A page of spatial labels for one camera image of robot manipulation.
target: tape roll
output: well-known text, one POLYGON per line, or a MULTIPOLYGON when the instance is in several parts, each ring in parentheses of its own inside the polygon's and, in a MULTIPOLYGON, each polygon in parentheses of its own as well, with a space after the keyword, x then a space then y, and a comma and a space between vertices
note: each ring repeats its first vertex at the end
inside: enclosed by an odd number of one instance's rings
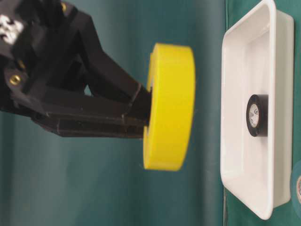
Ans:
POLYGON ((252 95, 246 109, 246 123, 253 137, 268 135, 268 95, 252 95))
POLYGON ((291 197, 293 208, 301 219, 301 161, 297 162, 293 168, 291 176, 291 197))
POLYGON ((190 138, 195 98, 191 48, 156 44, 147 89, 152 91, 150 123, 144 128, 143 161, 149 170, 179 170, 190 138))

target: white label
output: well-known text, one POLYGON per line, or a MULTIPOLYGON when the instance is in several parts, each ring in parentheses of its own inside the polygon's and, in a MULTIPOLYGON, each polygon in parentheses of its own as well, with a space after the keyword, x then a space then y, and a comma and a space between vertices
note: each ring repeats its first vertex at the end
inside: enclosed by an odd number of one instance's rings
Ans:
POLYGON ((24 26, 19 21, 0 15, 0 37, 6 43, 13 45, 23 29, 24 26))
POLYGON ((298 200, 301 204, 301 176, 297 180, 297 197, 298 197, 298 200))
POLYGON ((258 125, 259 121, 259 110, 256 104, 252 104, 249 111, 249 121, 253 128, 258 125))

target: white tray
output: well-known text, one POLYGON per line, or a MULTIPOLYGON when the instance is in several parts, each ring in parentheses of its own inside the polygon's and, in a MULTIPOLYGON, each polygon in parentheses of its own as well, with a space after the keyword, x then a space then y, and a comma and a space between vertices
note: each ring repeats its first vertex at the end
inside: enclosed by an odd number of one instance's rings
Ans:
POLYGON ((292 17, 263 0, 222 45, 222 182, 262 219, 290 200, 293 37, 292 17), (269 96, 267 137, 252 137, 246 125, 253 94, 269 96))

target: green table surface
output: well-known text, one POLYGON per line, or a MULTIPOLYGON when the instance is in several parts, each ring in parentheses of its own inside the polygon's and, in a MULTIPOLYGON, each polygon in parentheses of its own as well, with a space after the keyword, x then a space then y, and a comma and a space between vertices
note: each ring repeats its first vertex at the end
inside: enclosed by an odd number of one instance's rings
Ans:
MULTIPOLYGON (((229 29, 259 0, 226 0, 226 28, 229 29)), ((295 65, 293 98, 293 164, 301 160, 301 1, 275 0, 277 9, 291 15, 295 21, 295 65)), ((274 209, 271 218, 261 220, 241 201, 226 191, 225 224, 227 226, 301 226, 301 219, 292 202, 274 209)))
POLYGON ((142 140, 60 138, 2 113, 0 225, 220 226, 224 1, 70 2, 91 14, 103 49, 144 85, 156 42, 193 48, 197 97, 187 157, 179 172, 146 171, 142 140))

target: brass screw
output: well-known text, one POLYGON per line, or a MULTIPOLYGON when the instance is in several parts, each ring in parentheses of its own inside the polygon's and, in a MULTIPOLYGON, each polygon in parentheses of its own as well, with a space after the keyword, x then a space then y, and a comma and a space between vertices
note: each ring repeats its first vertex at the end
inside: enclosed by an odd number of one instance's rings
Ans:
POLYGON ((67 10, 66 4, 62 2, 61 5, 62 5, 62 8, 63 8, 63 12, 65 12, 67 10))
POLYGON ((13 76, 10 77, 9 82, 12 85, 17 86, 21 82, 21 77, 17 74, 14 74, 13 76))
POLYGON ((22 60, 18 60, 18 64, 19 64, 19 66, 20 66, 23 70, 26 69, 25 64, 23 63, 22 60))

